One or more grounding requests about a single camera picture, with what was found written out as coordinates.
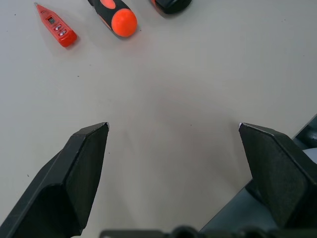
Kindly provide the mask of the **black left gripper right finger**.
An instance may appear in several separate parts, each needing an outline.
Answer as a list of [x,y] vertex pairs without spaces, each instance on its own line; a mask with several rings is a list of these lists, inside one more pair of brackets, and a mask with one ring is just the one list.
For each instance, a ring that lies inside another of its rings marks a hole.
[[316,228],[317,165],[287,135],[242,123],[253,181],[279,227]]

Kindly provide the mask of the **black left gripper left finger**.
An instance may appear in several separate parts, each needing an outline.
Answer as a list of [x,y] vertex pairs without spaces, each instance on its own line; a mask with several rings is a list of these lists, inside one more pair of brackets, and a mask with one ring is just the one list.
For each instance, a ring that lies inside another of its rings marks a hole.
[[2,238],[71,238],[85,229],[99,186],[107,122],[80,129],[36,174],[0,227]]

